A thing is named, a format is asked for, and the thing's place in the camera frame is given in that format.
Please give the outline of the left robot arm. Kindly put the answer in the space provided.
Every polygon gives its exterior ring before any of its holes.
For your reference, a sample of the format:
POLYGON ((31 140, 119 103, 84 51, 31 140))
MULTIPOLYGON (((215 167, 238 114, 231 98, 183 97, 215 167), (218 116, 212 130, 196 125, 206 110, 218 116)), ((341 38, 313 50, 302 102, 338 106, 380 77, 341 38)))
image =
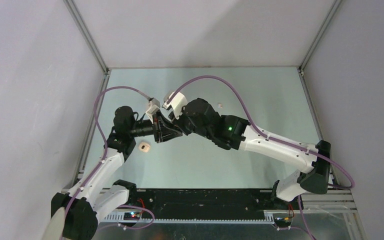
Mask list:
POLYGON ((67 193, 51 200, 51 219, 44 240, 90 240, 99 224, 118 207, 136 208, 138 194, 132 182, 117 180, 104 194, 101 190, 122 167, 136 146, 136 137, 154 136, 157 143, 181 137, 183 133, 169 122, 158 107, 151 108, 149 120, 136 119, 129 106, 115 110, 113 127, 104 140, 103 153, 95 167, 67 193))

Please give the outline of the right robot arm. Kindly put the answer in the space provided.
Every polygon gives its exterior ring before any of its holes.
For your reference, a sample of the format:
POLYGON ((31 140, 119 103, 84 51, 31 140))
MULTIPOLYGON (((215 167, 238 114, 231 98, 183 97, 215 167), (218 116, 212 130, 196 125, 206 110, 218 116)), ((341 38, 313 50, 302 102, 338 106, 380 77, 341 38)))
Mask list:
POLYGON ((166 101, 163 108, 171 110, 171 123, 185 134, 197 134, 225 150, 241 150, 268 156, 296 168, 272 188, 271 204, 284 209, 304 193, 323 195, 328 191, 330 163, 325 159, 330 144, 293 141, 286 137, 254 128, 247 119, 220 115, 204 99, 166 101))

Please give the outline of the white earbud charging case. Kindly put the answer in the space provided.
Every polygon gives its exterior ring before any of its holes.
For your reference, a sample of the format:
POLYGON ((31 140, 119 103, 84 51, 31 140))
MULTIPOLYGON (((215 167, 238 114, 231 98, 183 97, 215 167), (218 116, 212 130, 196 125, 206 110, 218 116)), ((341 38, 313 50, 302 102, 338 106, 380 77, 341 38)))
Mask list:
POLYGON ((143 152, 143 153, 148 153, 151 149, 151 145, 147 142, 141 142, 139 145, 138 145, 138 149, 143 152))

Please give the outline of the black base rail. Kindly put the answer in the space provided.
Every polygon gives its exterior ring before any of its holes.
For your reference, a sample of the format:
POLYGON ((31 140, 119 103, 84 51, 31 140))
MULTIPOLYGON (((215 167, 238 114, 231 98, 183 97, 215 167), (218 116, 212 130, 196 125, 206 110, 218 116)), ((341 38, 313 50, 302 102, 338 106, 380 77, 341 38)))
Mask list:
POLYGON ((127 204, 144 207, 156 220, 168 221, 263 220, 266 211, 299 210, 296 198, 283 201, 271 190, 258 188, 143 188, 132 193, 127 204))

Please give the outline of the aluminium frame rail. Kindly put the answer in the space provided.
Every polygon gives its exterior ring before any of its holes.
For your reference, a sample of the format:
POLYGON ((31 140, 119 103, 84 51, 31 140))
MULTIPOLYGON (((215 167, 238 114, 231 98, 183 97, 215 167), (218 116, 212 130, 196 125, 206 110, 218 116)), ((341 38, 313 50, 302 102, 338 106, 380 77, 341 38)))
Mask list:
POLYGON ((305 193, 301 201, 286 202, 268 189, 164 189, 143 188, 130 194, 127 207, 112 206, 99 213, 92 205, 98 222, 137 221, 157 223, 263 223, 270 214, 354 213, 357 210, 349 191, 329 190, 327 194, 305 193))

